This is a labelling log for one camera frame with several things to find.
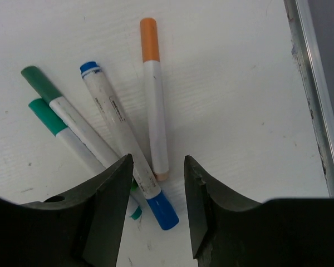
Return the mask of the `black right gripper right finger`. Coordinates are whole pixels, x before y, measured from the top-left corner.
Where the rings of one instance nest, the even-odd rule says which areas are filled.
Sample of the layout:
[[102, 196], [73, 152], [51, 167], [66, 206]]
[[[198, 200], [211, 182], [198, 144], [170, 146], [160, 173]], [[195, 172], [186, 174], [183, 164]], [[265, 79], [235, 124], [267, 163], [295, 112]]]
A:
[[184, 159], [193, 258], [199, 266], [334, 266], [334, 198], [260, 203]]

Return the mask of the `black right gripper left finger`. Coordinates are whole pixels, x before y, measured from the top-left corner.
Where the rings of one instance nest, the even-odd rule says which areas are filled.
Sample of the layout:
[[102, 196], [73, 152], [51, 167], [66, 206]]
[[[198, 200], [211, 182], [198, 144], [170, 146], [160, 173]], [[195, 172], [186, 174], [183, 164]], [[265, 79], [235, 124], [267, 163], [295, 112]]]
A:
[[46, 201], [0, 198], [0, 266], [115, 266], [132, 170], [126, 155]]

